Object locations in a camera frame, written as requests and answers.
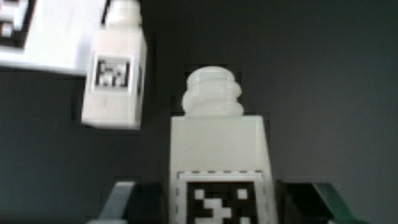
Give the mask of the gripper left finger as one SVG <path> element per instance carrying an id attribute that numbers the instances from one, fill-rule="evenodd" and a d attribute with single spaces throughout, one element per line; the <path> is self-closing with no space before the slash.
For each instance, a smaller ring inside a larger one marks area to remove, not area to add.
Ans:
<path id="1" fill-rule="evenodd" d="M 99 215 L 87 221 L 87 224 L 163 223 L 159 184 L 117 181 Z"/>

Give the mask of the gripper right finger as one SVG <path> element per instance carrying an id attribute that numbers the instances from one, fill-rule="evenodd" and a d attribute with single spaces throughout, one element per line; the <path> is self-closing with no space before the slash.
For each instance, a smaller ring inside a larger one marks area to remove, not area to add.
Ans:
<path id="1" fill-rule="evenodd" d="M 369 224 L 351 213 L 330 183 L 275 185 L 278 224 Z"/>

